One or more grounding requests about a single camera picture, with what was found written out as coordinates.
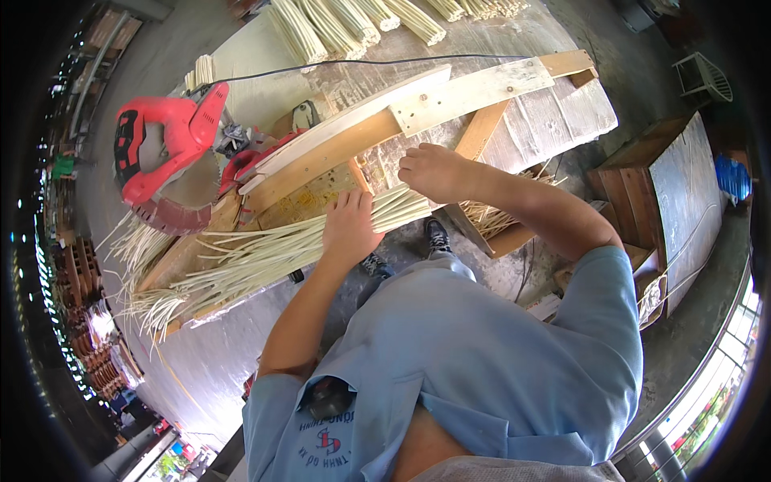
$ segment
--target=workbench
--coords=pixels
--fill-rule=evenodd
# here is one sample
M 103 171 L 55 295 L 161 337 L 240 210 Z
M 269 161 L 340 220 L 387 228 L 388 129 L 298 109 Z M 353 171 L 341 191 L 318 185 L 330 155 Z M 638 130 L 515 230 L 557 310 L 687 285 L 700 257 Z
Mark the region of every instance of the workbench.
M 461 19 L 453 23 L 439 20 L 427 4 L 420 1 L 417 4 L 437 19 L 447 30 L 447 37 L 439 44 L 427 47 L 402 26 L 384 32 L 380 44 L 368 49 L 365 59 L 391 61 L 467 53 L 534 57 L 577 49 L 567 32 L 539 2 L 533 2 L 514 19 L 495 18 L 477 22 Z M 259 15 L 246 24 L 215 50 L 212 58 L 215 80 L 297 66 L 266 15 Z M 256 126 L 261 132 L 277 137 L 282 130 L 286 131 L 287 113 L 307 99 L 314 99 L 326 115 L 331 116 L 442 65 L 450 64 L 450 78 L 456 79 L 514 60 L 474 57 L 385 66 L 326 65 L 307 74 L 294 70 L 230 82 L 226 107 L 235 123 Z M 579 82 L 580 86 L 575 79 L 555 78 L 553 86 L 528 91 L 507 101 L 500 122 L 493 124 L 493 133 L 485 134 L 486 139 L 479 142 L 483 146 L 480 152 L 468 157 L 517 173 L 614 129 L 618 121 L 602 85 L 594 78 L 596 71 L 592 68 L 585 72 L 593 75 Z M 382 114 L 390 117 L 391 123 L 394 122 L 387 110 Z M 307 166 L 304 171 L 310 169 L 315 172 L 298 173 L 298 177 L 301 174 L 305 180 L 291 186 L 294 192 L 284 189 L 280 197 L 272 198 L 273 204 L 246 193 L 240 217 L 234 220 L 228 215 L 218 222 L 234 225 L 239 230 L 274 228 L 320 215 L 327 197 L 340 189 L 363 186 L 373 194 L 379 194 L 401 184 L 397 177 L 399 158 L 408 147 L 430 142 L 454 149 L 473 115 L 462 115 L 409 138 L 399 134 L 385 142 L 371 143 L 369 145 L 374 147 L 361 153 L 357 151 L 358 155 L 350 160 L 346 158 L 332 165 L 303 164 Z M 297 168 L 298 164 L 294 162 L 293 168 Z M 294 180 L 295 177 L 284 176 L 286 178 Z M 221 212 L 234 213 L 235 209 Z M 194 245 L 192 240 L 179 240 L 170 252 L 190 250 Z M 207 248 L 199 246 L 190 252 L 201 249 Z M 183 278 L 185 272 L 205 268 L 201 263 L 211 262 L 188 258 L 190 256 L 186 254 L 178 258 L 168 254 L 164 256 L 159 265 L 165 268 L 153 269 L 140 286 L 140 291 L 163 287 L 169 281 Z M 205 312 L 196 313 L 194 318 L 200 319 L 218 308 L 212 306 Z
M 391 61 L 467 53 L 542 56 L 575 50 L 575 42 L 540 2 L 531 2 L 514 19 L 494 18 L 445 22 L 425 2 L 416 4 L 447 31 L 446 38 L 427 47 L 406 27 L 382 34 L 368 49 L 366 60 Z M 296 66 L 266 15 L 259 15 L 212 54 L 214 76 L 225 79 Z M 231 83 L 227 108 L 235 122 L 270 131 L 273 122 L 299 103 L 324 93 L 333 113 L 398 82 L 449 63 L 451 78 L 464 76 L 512 59 L 462 58 L 400 63 L 388 66 L 338 64 L 308 74 L 286 72 Z M 407 147 L 421 142 L 454 148 L 470 116 L 434 127 L 406 139 L 396 137 L 359 156 L 359 165 L 373 193 L 400 184 L 396 173 Z M 512 99 L 480 161 L 516 173 L 579 144 L 594 140 L 618 125 L 599 80 L 577 89 L 557 79 L 549 89 Z

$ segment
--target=power cord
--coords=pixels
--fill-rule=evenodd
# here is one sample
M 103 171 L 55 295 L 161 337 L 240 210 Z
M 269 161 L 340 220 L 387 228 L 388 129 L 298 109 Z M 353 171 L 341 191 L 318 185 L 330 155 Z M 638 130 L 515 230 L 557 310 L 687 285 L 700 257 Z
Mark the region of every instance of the power cord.
M 250 76 L 243 76 L 243 77 L 231 77 L 230 79 L 222 79 L 218 80 L 216 82 L 203 84 L 201 86 L 198 86 L 194 91 L 190 93 L 190 96 L 193 96 L 202 90 L 208 90 L 211 88 L 214 84 L 218 84 L 220 82 L 234 82 L 236 80 L 249 80 L 249 79 L 257 79 L 259 77 L 265 77 L 265 76 L 272 76 L 277 73 L 283 73 L 283 72 L 291 72 L 293 70 L 299 70 L 299 69 L 307 69 L 309 67 L 318 67 L 318 66 L 328 66 L 332 64 L 337 63 L 361 63 L 366 64 L 370 66 L 390 66 L 394 64 L 400 64 L 400 63 L 410 63 L 410 62 L 424 62 L 426 60 L 442 60 L 442 59 L 467 59 L 467 58 L 481 58 L 481 59 L 528 59 L 527 56 L 502 56 L 502 55 L 487 55 L 483 53 L 460 53 L 460 54 L 454 54 L 454 55 L 448 55 L 448 56 L 434 56 L 434 57 L 417 57 L 414 59 L 400 59 L 400 60 L 385 60 L 385 61 L 378 61 L 378 60 L 325 60 L 324 62 L 316 62 L 316 63 L 309 63 L 305 66 L 295 66 L 295 67 L 287 67 L 285 69 L 278 69 L 278 70 L 271 70 L 270 72 L 263 72 L 263 73 L 256 73 Z

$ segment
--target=green shirt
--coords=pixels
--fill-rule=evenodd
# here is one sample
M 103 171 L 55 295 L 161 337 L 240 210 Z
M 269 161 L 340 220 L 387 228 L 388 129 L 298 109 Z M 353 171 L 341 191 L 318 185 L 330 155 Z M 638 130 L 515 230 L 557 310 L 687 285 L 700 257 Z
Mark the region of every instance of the green shirt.
M 53 168 L 51 169 L 51 179 L 61 179 L 62 176 L 72 175 L 72 166 L 75 165 L 75 157 L 56 154 Z

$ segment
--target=hand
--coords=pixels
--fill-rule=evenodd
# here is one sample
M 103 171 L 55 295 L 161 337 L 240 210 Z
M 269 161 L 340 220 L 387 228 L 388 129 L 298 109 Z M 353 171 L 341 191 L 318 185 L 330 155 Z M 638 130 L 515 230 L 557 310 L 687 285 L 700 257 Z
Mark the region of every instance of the hand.
M 484 164 L 435 144 L 410 147 L 399 160 L 399 179 L 440 204 L 472 199 Z
M 372 232 L 372 195 L 360 188 L 341 190 L 337 201 L 327 204 L 327 224 L 322 243 L 323 258 L 350 270 L 377 248 L 384 233 Z

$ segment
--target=saw handle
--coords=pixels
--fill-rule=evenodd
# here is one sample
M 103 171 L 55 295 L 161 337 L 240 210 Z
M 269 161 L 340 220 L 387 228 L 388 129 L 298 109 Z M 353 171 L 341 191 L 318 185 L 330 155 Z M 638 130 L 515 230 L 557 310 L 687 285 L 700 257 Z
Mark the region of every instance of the saw handle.
M 174 174 L 187 169 L 211 147 L 228 90 L 227 83 L 218 83 L 200 106 L 190 99 L 137 97 L 118 111 L 113 150 L 123 202 L 136 206 L 148 201 Z M 139 148 L 148 122 L 163 124 L 163 142 L 170 158 L 153 172 L 143 173 Z

